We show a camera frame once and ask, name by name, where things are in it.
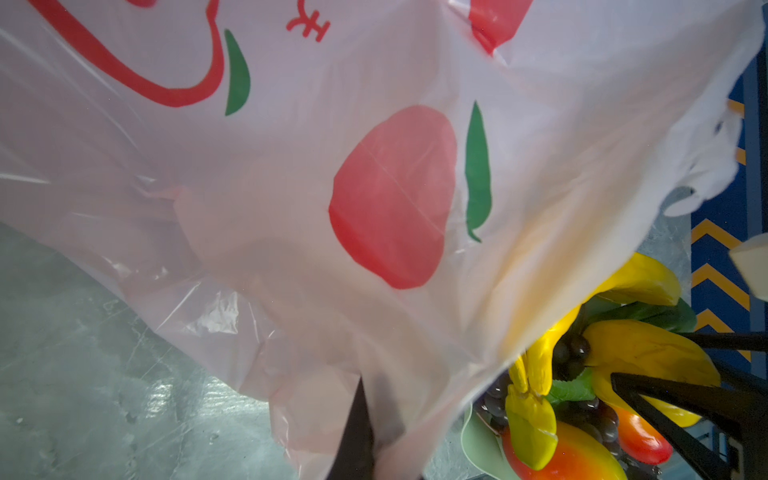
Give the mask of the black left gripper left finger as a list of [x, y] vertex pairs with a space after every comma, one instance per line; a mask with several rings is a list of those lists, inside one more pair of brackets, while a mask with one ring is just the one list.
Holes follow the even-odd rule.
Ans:
[[327, 480], [374, 478], [374, 433], [363, 381], [358, 382], [336, 457]]

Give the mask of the small red orange mango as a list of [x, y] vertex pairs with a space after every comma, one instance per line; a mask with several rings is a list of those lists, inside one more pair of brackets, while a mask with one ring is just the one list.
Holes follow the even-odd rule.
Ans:
[[618, 442], [634, 460], [648, 465], [661, 465], [672, 456], [672, 445], [642, 417], [616, 408]]

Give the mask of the yellow banana bunch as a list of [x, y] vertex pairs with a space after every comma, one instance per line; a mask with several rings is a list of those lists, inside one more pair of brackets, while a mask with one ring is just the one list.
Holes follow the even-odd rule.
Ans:
[[[643, 306], [672, 312], [681, 304], [677, 277], [662, 263], [635, 253], [594, 293], [618, 305], [584, 331], [589, 346], [585, 365], [592, 372], [590, 385], [598, 399], [611, 407], [631, 409], [611, 386], [614, 373], [697, 386], [720, 385], [721, 376], [701, 347], [639, 316]], [[542, 471], [552, 463], [560, 443], [554, 408], [547, 397], [554, 385], [556, 344], [576, 322], [579, 312], [572, 309], [509, 369], [512, 384], [505, 404], [509, 445], [517, 459], [533, 471]]]

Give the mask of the red yellow mango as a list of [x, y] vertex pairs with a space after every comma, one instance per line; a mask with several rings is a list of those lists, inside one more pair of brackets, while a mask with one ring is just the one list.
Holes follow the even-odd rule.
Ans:
[[566, 423], [551, 434], [530, 426], [506, 428], [502, 449], [520, 479], [626, 479], [624, 469], [595, 438]]

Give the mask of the pink printed plastic bag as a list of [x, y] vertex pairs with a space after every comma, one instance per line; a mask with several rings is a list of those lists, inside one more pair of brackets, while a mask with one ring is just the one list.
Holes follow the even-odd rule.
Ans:
[[1, 219], [380, 479], [734, 178], [758, 1], [5, 1]]

